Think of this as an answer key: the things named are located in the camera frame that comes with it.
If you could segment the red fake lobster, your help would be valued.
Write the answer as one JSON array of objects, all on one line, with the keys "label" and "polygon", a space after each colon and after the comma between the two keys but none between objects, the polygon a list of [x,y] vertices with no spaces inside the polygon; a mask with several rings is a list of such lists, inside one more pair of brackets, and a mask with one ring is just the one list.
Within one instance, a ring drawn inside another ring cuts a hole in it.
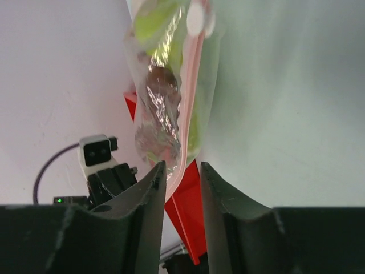
[{"label": "red fake lobster", "polygon": [[177,79],[166,67],[148,71],[139,94],[140,124],[136,128],[136,148],[150,162],[166,161],[175,168],[180,157],[179,105],[181,95]]}]

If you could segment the green fake pear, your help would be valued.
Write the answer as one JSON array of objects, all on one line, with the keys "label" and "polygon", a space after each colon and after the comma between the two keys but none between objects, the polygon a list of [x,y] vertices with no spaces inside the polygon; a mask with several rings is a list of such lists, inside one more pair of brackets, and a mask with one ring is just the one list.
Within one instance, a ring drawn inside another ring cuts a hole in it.
[{"label": "green fake pear", "polygon": [[184,1],[146,1],[137,12],[133,26],[141,50],[138,58],[148,71],[153,66],[166,67],[173,72],[181,95],[183,43],[187,36]]}]

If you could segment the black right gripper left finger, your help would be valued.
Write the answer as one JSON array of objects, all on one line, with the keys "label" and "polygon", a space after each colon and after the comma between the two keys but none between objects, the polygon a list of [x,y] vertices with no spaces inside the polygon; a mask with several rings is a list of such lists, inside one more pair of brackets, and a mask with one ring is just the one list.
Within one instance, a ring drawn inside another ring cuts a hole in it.
[{"label": "black right gripper left finger", "polygon": [[92,211],[3,205],[1,272],[158,273],[166,185],[166,164],[158,162]]}]

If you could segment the clear zip top bag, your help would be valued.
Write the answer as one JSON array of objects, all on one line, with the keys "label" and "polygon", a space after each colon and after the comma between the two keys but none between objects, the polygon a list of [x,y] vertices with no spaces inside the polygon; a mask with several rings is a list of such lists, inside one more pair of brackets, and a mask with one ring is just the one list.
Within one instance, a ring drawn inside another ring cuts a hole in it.
[{"label": "clear zip top bag", "polygon": [[132,1],[130,13],[135,146],[143,161],[165,162],[170,198],[202,146],[224,31],[209,1]]}]

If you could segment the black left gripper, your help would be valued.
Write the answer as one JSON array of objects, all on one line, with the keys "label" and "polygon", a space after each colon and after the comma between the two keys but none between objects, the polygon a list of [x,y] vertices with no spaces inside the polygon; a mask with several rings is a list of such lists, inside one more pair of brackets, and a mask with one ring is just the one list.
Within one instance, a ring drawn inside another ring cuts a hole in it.
[{"label": "black left gripper", "polygon": [[136,184],[137,172],[127,163],[97,171],[87,178],[88,196],[56,196],[53,204],[76,204],[91,211]]}]

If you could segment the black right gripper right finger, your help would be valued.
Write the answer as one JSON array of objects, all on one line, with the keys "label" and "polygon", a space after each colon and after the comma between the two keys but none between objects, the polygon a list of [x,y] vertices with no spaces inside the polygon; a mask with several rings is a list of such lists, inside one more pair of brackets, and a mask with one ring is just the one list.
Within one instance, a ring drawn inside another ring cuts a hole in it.
[{"label": "black right gripper right finger", "polygon": [[207,162],[200,175],[211,273],[364,272],[364,208],[269,208]]}]

